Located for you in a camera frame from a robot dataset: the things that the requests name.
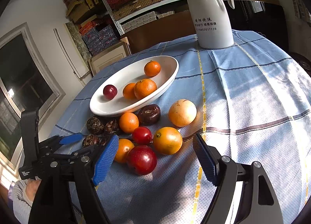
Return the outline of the grey sleeve left forearm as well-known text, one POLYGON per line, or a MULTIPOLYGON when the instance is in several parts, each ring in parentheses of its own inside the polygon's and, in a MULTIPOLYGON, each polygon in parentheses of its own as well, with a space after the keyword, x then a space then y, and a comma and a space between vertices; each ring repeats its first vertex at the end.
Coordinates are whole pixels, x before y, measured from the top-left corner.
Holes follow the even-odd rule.
POLYGON ((20 223, 28 224, 32 202, 26 194, 28 179, 15 182, 11 192, 14 216, 20 223))

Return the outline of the person's left hand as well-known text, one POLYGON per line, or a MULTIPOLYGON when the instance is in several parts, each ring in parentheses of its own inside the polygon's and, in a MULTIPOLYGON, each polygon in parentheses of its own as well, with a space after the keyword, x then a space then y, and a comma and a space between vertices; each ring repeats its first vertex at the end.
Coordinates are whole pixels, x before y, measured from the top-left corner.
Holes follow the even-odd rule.
POLYGON ((25 188, 25 193, 30 202, 34 201, 36 192, 39 188, 41 181, 42 181, 41 179, 38 179, 38 180, 28 179, 27 185, 25 188))

